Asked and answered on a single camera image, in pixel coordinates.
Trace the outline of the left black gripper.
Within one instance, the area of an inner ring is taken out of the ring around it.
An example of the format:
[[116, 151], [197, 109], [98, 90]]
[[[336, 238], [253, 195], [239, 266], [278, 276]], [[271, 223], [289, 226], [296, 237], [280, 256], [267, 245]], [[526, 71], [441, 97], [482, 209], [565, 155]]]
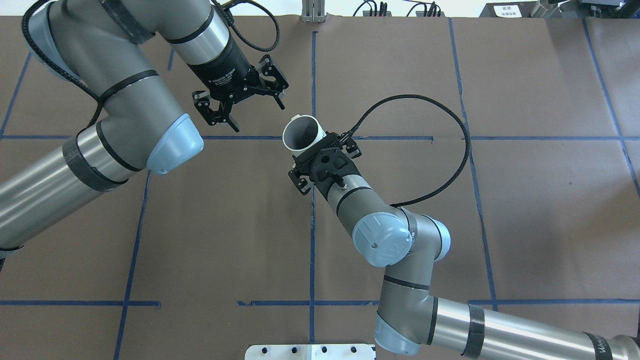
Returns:
[[192, 71], [206, 86], [206, 90], [192, 93], [192, 102], [210, 126], [227, 124], [235, 133], [240, 132], [231, 116], [233, 105], [254, 95], [272, 97], [279, 109], [286, 109], [282, 98], [290, 85], [281, 69], [269, 54], [253, 66], [233, 38], [218, 57], [195, 64]]

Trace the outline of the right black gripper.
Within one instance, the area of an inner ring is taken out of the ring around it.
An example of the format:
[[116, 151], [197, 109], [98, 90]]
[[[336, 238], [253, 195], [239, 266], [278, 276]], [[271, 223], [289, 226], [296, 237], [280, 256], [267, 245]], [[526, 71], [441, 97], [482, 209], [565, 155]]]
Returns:
[[[362, 155], [361, 149], [357, 145], [356, 141], [352, 139], [352, 137], [346, 136], [346, 139], [342, 140], [341, 135], [339, 135], [338, 133], [330, 132], [326, 135], [326, 137], [317, 142], [315, 145], [311, 146], [309, 150], [302, 153], [300, 156], [293, 156], [294, 166], [293, 169], [288, 172], [288, 175], [294, 183], [294, 186], [297, 187], [298, 191], [302, 195], [308, 194], [311, 187], [313, 185], [315, 186], [313, 181], [310, 180], [311, 162], [313, 161], [313, 158], [321, 150], [327, 148], [338, 148], [339, 150], [342, 150], [342, 152], [345, 153], [351, 160]], [[345, 180], [344, 184], [338, 182], [334, 184], [341, 191], [347, 191], [349, 189], [349, 186], [346, 184], [347, 176], [343, 178], [343, 180]]]

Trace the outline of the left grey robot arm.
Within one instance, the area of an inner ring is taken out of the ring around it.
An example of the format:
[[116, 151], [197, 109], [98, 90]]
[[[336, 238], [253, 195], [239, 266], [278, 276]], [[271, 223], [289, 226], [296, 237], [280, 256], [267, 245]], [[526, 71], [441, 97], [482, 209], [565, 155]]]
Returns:
[[167, 174], [203, 150], [190, 115], [141, 45], [160, 35], [205, 85], [192, 94], [209, 125], [239, 128], [233, 105], [290, 86], [264, 52], [247, 60], [232, 0], [38, 0], [22, 18], [35, 57], [96, 103], [87, 126], [1, 185], [1, 259], [143, 170]]

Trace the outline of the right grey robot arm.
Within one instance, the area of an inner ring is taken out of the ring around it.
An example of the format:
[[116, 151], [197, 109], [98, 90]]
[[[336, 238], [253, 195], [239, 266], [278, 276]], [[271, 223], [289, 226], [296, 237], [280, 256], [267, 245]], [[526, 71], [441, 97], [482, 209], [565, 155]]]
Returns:
[[347, 358], [359, 350], [412, 356], [428, 344], [448, 348], [471, 359], [505, 360], [637, 360], [639, 335], [601, 336], [592, 331], [558, 328], [569, 325], [576, 310], [585, 321], [613, 325], [600, 313], [601, 306], [638, 306], [638, 297], [625, 291], [618, 297], [594, 297], [595, 290], [610, 291], [622, 271], [621, 284], [638, 294], [639, 221], [631, 211], [626, 183], [615, 194], [592, 187], [590, 194], [604, 201], [582, 213], [581, 224], [561, 232], [562, 221], [544, 217], [534, 201], [510, 198], [516, 209], [504, 216], [506, 236], [491, 246], [485, 232], [482, 198], [475, 167], [458, 199], [464, 215], [476, 204], [471, 220], [455, 220], [455, 210], [445, 223], [402, 208], [381, 208], [381, 200], [366, 203], [377, 215], [404, 223], [402, 234], [415, 239], [414, 247], [398, 264], [386, 269], [380, 299], [306, 301], [310, 314], [316, 306], [336, 309], [361, 307], [375, 315], [375, 344], [361, 344], [355, 318], [333, 316], [334, 333], [316, 344], [249, 344], [244, 358], [315, 359]]

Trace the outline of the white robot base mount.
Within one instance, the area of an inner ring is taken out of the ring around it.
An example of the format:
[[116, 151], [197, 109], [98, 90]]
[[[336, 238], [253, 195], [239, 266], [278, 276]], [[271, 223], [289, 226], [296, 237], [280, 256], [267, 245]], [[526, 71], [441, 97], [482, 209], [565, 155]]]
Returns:
[[245, 360], [376, 360], [377, 349], [365, 343], [256, 344]]

